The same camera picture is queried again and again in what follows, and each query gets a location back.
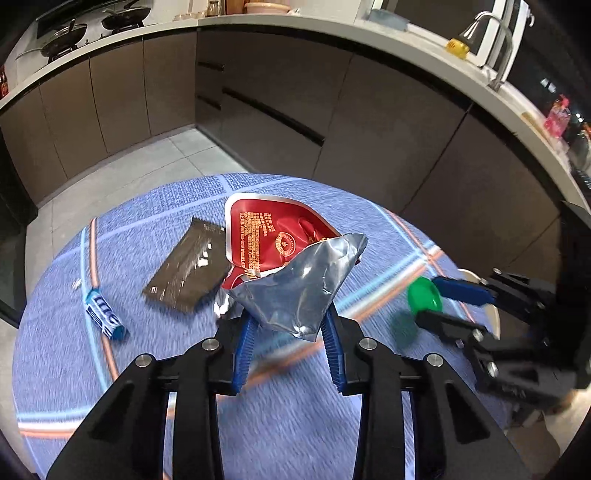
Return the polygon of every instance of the red food packet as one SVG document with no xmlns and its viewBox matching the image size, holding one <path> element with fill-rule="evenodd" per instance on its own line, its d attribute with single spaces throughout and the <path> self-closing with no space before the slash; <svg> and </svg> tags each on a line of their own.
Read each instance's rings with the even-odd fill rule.
<svg viewBox="0 0 591 480">
<path fill-rule="evenodd" d="M 235 193 L 226 201 L 226 257 L 233 267 L 222 288 L 276 272 L 308 245 L 337 236 L 331 224 L 301 202 Z"/>
</svg>

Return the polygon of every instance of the white countertop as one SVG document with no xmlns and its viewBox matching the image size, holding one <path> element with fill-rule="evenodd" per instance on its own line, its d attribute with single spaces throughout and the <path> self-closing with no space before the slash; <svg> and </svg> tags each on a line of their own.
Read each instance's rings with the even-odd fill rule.
<svg viewBox="0 0 591 480">
<path fill-rule="evenodd" d="M 591 213 L 587 202 L 567 169 L 564 152 L 556 151 L 551 147 L 547 140 L 521 117 L 522 113 L 529 112 L 538 121 L 541 120 L 539 111 L 533 107 L 531 102 L 511 85 L 503 85 L 499 93 L 493 92 L 486 86 L 488 79 L 485 71 L 477 68 L 469 61 L 460 60 L 446 52 L 436 35 L 429 35 L 426 38 L 414 33 L 421 31 L 419 28 L 412 28 L 411 31 L 402 32 L 362 20 L 357 20 L 354 24 L 351 24 L 298 15 L 228 15 L 225 17 L 150 25 L 112 35 L 79 47 L 74 52 L 41 68 L 14 87 L 7 97 L 0 100 L 0 111 L 11 98 L 31 84 L 41 80 L 62 65 L 93 50 L 129 38 L 161 31 L 226 24 L 271 25 L 333 35 L 377 48 L 436 75 L 478 103 L 510 130 L 548 172 L 565 199 Z"/>
</svg>

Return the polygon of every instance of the faucet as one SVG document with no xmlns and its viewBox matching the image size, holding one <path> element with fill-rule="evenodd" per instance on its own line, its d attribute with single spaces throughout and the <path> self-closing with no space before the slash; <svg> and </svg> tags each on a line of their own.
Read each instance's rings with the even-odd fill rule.
<svg viewBox="0 0 591 480">
<path fill-rule="evenodd" d="M 503 24 L 501 19 L 496 15 L 493 15 L 490 12 L 480 12 L 477 16 L 474 17 L 474 20 L 472 21 L 470 26 L 467 29 L 465 29 L 462 33 L 460 33 L 460 39 L 465 40 L 465 43 L 472 43 L 474 35 L 478 30 L 478 27 L 482 23 L 482 20 L 484 20 L 485 18 L 495 19 L 499 23 L 499 25 L 501 26 L 501 30 L 505 34 L 505 41 L 507 43 L 507 50 L 501 60 L 499 71 L 497 72 L 496 77 L 494 77 L 488 83 L 488 86 L 490 88 L 492 88 L 495 92 L 498 92 L 499 88 L 501 88 L 501 85 L 503 84 L 503 81 L 501 79 L 503 78 L 503 75 L 507 70 L 507 64 L 509 63 L 509 59 L 511 58 L 511 53 L 513 52 L 513 37 L 511 35 L 511 31 L 509 30 L 509 28 L 507 28 L 507 26 Z"/>
</svg>

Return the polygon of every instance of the gray tile floor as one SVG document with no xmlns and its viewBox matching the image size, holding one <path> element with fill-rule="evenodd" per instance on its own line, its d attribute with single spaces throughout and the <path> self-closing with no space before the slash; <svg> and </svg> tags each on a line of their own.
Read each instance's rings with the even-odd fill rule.
<svg viewBox="0 0 591 480">
<path fill-rule="evenodd" d="M 27 295 L 59 251 L 95 216 L 161 185 L 245 171 L 194 128 L 152 138 L 102 161 L 39 209 L 27 228 Z M 17 330 L 0 321 L 0 430 L 24 463 L 32 462 L 18 433 L 12 398 L 12 353 Z"/>
</svg>

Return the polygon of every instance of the dark brown cabinet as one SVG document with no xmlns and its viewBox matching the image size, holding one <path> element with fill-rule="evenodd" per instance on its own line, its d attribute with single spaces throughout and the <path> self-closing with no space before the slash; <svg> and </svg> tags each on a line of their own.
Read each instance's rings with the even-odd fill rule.
<svg viewBox="0 0 591 480">
<path fill-rule="evenodd" d="M 142 42 L 90 59 L 96 112 L 110 154 L 150 137 Z"/>
<path fill-rule="evenodd" d="M 301 38 L 225 32 L 224 85 L 270 106 L 322 136 L 352 54 Z"/>
<path fill-rule="evenodd" d="M 197 94 L 195 123 L 205 134 L 219 141 L 222 135 L 222 105 Z"/>
<path fill-rule="evenodd" d="M 460 268 L 489 275 L 518 258 L 558 210 L 522 161 L 467 115 L 402 217 Z"/>
<path fill-rule="evenodd" d="M 560 269 L 559 238 L 560 218 L 557 218 L 523 253 L 507 265 L 507 270 L 555 284 Z"/>
<path fill-rule="evenodd" d="M 39 203 L 66 182 L 39 88 L 2 112 L 0 128 L 12 163 L 33 202 Z"/>
<path fill-rule="evenodd" d="M 222 133 L 222 86 L 226 53 L 230 47 L 227 34 L 202 31 L 197 37 L 195 123 L 216 140 Z"/>
<path fill-rule="evenodd" d="M 144 40 L 144 75 L 152 135 L 195 123 L 197 32 Z"/>
<path fill-rule="evenodd" d="M 40 86 L 51 136 L 68 178 L 108 156 L 85 60 Z"/>
<path fill-rule="evenodd" d="M 463 115 L 419 81 L 355 56 L 314 179 L 399 213 Z"/>
<path fill-rule="evenodd" d="M 250 170 L 311 178 L 320 147 L 259 110 L 224 95 L 222 142 Z"/>
</svg>

